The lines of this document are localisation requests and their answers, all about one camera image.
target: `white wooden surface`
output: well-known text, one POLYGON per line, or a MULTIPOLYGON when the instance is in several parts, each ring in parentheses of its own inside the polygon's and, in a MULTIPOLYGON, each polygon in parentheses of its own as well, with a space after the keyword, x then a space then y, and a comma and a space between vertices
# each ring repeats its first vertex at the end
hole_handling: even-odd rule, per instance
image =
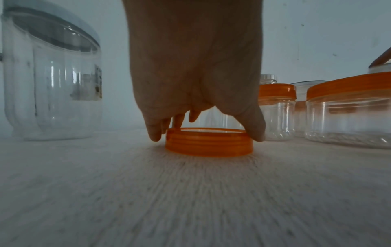
POLYGON ((187 157, 144 131, 0 140, 0 246, 391 246, 391 151, 187 157))

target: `finger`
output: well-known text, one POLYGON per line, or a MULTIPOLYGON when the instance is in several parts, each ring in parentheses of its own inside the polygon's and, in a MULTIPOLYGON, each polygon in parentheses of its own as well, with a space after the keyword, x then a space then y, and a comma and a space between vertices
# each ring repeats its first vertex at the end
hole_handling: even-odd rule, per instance
POLYGON ((200 114, 201 114, 200 111, 190 110, 190 113, 189 113, 189 122, 195 122, 195 121, 197 120, 197 118, 199 117, 200 114))
POLYGON ((244 112, 234 117, 243 125, 252 139, 257 142, 264 140, 266 123, 257 103, 251 104, 244 112))
POLYGON ((166 134, 167 129, 170 127, 170 123, 171 123, 171 118, 163 119, 160 122, 160 126, 162 129, 162 135, 166 134))
POLYGON ((179 129, 182 126, 183 120, 185 119, 185 114, 178 114, 173 117, 172 127, 179 129))
POLYGON ((147 127, 149 138, 154 142, 158 142, 162 137, 160 120, 144 116, 144 121, 147 127))

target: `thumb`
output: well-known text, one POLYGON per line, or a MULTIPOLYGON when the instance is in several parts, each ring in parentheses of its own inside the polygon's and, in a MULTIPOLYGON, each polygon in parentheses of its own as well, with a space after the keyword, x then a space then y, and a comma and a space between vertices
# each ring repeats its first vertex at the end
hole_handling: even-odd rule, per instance
POLYGON ((242 113, 234 117, 253 140, 257 142, 264 140, 266 123, 258 102, 251 103, 242 113))

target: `orange lid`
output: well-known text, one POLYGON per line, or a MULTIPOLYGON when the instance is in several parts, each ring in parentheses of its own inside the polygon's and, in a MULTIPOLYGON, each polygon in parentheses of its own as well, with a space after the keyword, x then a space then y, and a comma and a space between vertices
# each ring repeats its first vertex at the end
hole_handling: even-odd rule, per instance
POLYGON ((259 86, 258 98, 286 97, 296 99, 296 88, 291 84, 265 84, 259 86))
POLYGON ((324 82, 307 91, 307 100, 333 94, 391 89, 391 72, 363 74, 324 82))
POLYGON ((253 140, 239 129, 168 129, 166 149, 193 156, 235 157, 253 152, 253 140))

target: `orange plastic lid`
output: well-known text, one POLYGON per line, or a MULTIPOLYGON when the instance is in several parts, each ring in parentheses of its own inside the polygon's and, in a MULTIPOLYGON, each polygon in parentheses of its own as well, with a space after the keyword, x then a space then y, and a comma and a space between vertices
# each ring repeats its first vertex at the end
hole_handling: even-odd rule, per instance
POLYGON ((192 156, 235 157, 253 152, 253 140, 239 129, 168 129, 166 149, 192 156))
POLYGON ((391 72, 363 74, 324 82, 308 89, 307 100, 333 94, 383 89, 391 89, 391 72))
POLYGON ((258 98, 286 97, 296 99, 296 88, 291 84, 265 84, 259 86, 258 98))

